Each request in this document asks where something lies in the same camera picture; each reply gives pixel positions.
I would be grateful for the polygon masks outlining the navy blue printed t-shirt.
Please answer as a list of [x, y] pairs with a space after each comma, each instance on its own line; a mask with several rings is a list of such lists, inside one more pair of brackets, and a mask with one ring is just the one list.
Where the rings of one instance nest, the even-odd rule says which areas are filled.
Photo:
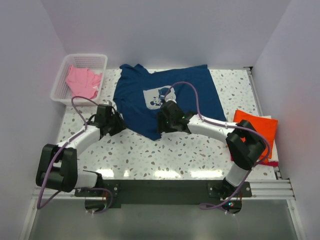
[[153, 141], [161, 138], [157, 130], [157, 113], [166, 96], [176, 98], [186, 113], [200, 113], [226, 121], [224, 110], [207, 65], [148, 72], [142, 65], [120, 66], [113, 101], [130, 130]]

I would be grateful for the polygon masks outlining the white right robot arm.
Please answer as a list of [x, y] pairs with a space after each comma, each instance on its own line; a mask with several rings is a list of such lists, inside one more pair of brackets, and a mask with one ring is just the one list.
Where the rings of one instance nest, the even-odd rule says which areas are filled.
[[233, 165], [221, 187], [230, 197], [235, 196], [270, 144], [247, 120], [239, 123], [204, 117], [199, 112], [183, 112], [175, 101], [165, 102], [156, 115], [159, 133], [184, 132], [206, 136], [227, 145]]

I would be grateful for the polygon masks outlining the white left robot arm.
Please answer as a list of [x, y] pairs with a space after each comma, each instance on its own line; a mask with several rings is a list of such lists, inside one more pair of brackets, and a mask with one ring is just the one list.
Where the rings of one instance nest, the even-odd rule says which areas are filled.
[[42, 148], [35, 177], [37, 186], [62, 192], [85, 188], [92, 196], [104, 190], [102, 175], [95, 171], [78, 170], [78, 157], [104, 136], [125, 130], [124, 120], [111, 105], [99, 104], [96, 114], [77, 133], [59, 144]]

